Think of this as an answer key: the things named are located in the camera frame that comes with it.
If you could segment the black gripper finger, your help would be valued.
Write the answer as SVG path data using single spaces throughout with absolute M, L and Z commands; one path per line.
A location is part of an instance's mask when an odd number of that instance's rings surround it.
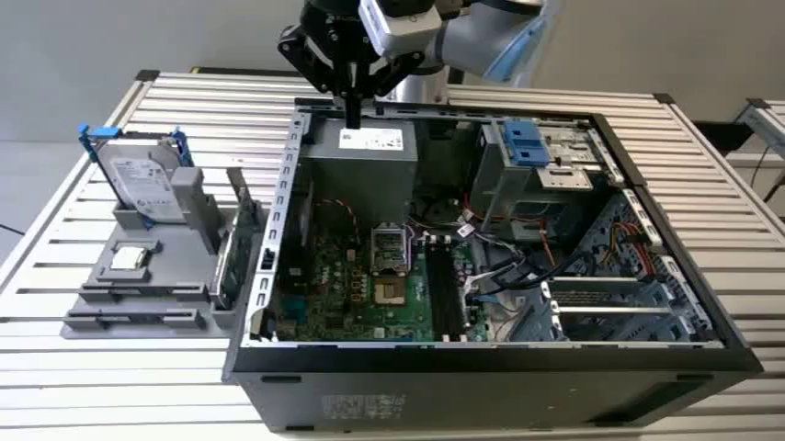
M 354 128 L 361 128 L 361 113 L 363 101 L 375 96 L 385 96 L 414 72 L 425 61 L 425 53 L 414 51 L 395 57 L 374 73 L 370 72 L 370 57 L 363 57 L 355 65 L 354 83 Z
M 287 27 L 279 36 L 279 53 L 322 93 L 330 92 L 342 102 L 345 126 L 355 127 L 355 94 L 350 64 L 334 61 L 327 65 L 309 46 L 309 36 L 301 26 Z

